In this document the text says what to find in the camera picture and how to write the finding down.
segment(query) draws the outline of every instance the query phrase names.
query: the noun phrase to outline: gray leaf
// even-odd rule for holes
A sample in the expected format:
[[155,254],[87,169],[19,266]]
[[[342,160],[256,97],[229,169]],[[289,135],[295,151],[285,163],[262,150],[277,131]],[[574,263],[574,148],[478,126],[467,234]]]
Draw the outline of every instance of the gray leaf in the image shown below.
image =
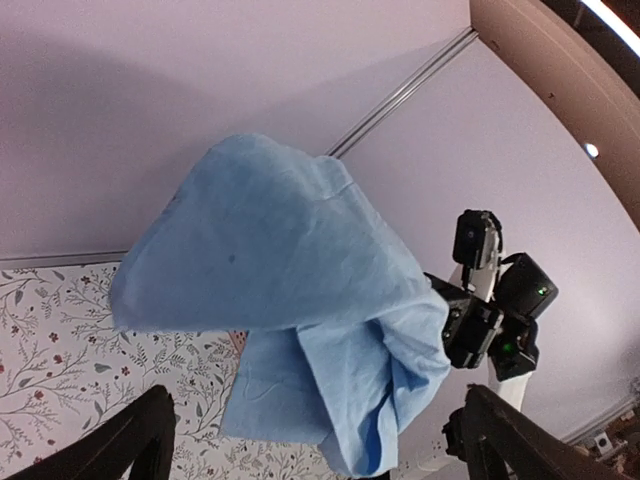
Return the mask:
[[26,386],[27,386],[27,383],[29,383],[31,380],[33,380],[33,377],[23,378],[22,380],[20,380],[20,381],[18,382],[18,386],[19,386],[20,388],[26,387]]
[[93,408],[96,409],[96,412],[98,412],[98,415],[100,417],[102,417],[102,415],[104,415],[104,411],[102,410],[102,407],[100,406],[100,404],[96,401],[93,402]]
[[94,363],[93,368],[96,373],[104,373],[107,370],[111,370],[111,367],[109,365],[103,365],[102,363]]

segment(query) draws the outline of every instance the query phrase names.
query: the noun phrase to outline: blue cloth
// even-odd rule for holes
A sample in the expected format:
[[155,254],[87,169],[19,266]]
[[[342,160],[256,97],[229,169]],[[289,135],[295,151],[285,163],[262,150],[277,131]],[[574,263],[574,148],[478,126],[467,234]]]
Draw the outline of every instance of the blue cloth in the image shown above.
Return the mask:
[[222,431],[319,444],[352,477],[397,465],[449,372],[447,304],[343,164],[259,135],[193,168],[111,306],[120,328],[249,330]]

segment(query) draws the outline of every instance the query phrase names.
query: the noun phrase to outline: ceiling light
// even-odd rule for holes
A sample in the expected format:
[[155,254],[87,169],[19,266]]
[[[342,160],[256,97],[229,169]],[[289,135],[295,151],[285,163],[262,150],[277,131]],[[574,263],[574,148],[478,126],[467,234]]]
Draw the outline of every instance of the ceiling light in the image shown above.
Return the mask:
[[640,38],[627,24],[620,20],[620,17],[602,3],[601,0],[582,0],[582,3],[589,7],[604,23],[609,25],[631,47],[631,50],[640,57]]
[[587,151],[587,154],[594,160],[600,155],[600,150],[598,150],[598,147],[596,147],[593,143],[585,143],[584,149]]

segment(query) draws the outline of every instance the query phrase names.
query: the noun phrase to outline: white backdrop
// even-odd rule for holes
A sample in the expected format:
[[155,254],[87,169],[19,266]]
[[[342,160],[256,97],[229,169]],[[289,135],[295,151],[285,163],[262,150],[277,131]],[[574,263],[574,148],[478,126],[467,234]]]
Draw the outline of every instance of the white backdrop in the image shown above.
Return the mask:
[[[457,216],[493,210],[510,252],[527,251],[560,288],[540,318],[540,363],[524,412],[570,433],[628,393],[640,364],[640,235],[581,147],[476,42],[346,157],[423,268],[451,274]],[[415,466],[484,369],[454,371],[401,440]]]

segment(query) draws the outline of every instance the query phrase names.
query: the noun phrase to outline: light blue towel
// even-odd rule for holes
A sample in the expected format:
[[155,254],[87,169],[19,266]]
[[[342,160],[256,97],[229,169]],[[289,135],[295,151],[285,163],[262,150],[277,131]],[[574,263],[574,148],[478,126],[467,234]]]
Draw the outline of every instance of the light blue towel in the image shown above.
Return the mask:
[[449,372],[447,304],[339,160],[259,135],[213,147],[125,257],[120,328],[249,330],[225,434],[319,444],[352,477]]

